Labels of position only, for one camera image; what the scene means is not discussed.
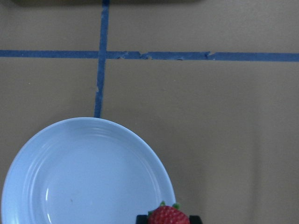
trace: black object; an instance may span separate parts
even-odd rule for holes
[[[202,224],[199,216],[189,216],[190,224]]]
[[[203,224],[199,216],[189,216],[190,224]],[[148,216],[147,215],[138,215],[136,217],[136,224],[147,224]]]
[[[138,215],[136,217],[136,224],[147,224],[148,216],[147,215]]]

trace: strawberry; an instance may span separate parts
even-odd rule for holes
[[[177,203],[171,207],[162,202],[160,207],[149,212],[148,224],[190,224],[189,217],[178,207]]]

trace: blue tape line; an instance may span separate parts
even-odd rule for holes
[[[101,14],[101,29],[100,29],[100,49],[99,49],[99,62],[98,62],[98,75],[97,75],[97,87],[94,106],[94,117],[100,118],[103,102],[103,88],[105,79],[105,64],[107,54],[107,37],[108,37],[108,23],[109,23],[109,0],[103,0],[102,2],[102,14]]]
[[[97,51],[0,50],[0,57],[98,58]]]
[[[152,60],[215,60],[215,61],[265,61],[299,62],[298,53],[234,53],[203,52],[148,52],[108,51],[107,59],[152,59]]]

